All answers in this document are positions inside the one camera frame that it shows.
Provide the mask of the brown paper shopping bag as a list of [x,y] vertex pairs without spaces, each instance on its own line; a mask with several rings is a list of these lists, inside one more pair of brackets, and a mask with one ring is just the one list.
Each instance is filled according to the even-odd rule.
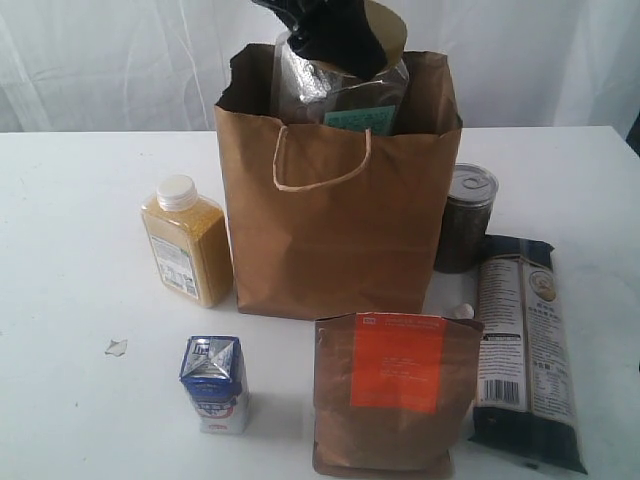
[[446,55],[408,51],[394,132],[268,115],[274,49],[230,62],[214,113],[241,312],[421,311],[462,133]]

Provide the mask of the dark noodle packet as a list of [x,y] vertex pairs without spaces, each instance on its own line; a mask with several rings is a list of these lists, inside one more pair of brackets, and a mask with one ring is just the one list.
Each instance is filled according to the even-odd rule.
[[476,308],[484,331],[470,439],[584,473],[553,250],[544,241],[485,238]]

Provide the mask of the small clear plastic scrap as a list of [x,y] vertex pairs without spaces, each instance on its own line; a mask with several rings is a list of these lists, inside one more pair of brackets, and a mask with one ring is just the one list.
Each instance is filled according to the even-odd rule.
[[111,340],[104,354],[107,356],[121,357],[126,353],[127,347],[128,347],[127,339],[123,339],[119,341]]

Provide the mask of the blue white milk carton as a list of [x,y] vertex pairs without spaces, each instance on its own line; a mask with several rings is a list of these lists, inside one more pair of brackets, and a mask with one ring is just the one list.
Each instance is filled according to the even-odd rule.
[[241,434],[249,418],[250,391],[240,339],[194,335],[187,340],[179,380],[204,433]]

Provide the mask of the yellow millet plastic bottle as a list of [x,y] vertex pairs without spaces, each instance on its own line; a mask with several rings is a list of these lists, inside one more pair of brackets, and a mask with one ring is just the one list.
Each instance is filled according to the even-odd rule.
[[163,180],[141,216],[162,283],[204,308],[233,288],[233,266],[221,206],[183,174]]

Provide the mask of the brown pouch orange label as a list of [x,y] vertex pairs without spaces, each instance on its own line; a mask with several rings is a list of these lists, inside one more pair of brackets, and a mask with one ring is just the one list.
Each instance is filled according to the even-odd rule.
[[356,313],[315,323],[313,467],[351,479],[448,479],[476,395],[483,325]]

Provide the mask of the clear jar gold lid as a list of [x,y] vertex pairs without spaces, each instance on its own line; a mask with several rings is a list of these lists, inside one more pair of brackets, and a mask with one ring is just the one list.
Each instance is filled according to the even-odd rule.
[[270,113],[285,124],[321,124],[388,135],[409,84],[403,60],[404,20],[376,1],[362,1],[387,63],[372,79],[360,80],[334,66],[307,60],[289,46],[285,26],[275,42]]

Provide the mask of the clear can dark grains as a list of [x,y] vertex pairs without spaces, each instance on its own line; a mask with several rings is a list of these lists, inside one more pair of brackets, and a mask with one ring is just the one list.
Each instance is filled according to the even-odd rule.
[[436,271],[458,274],[478,264],[498,190],[499,182],[489,170],[467,163],[455,166],[442,217]]

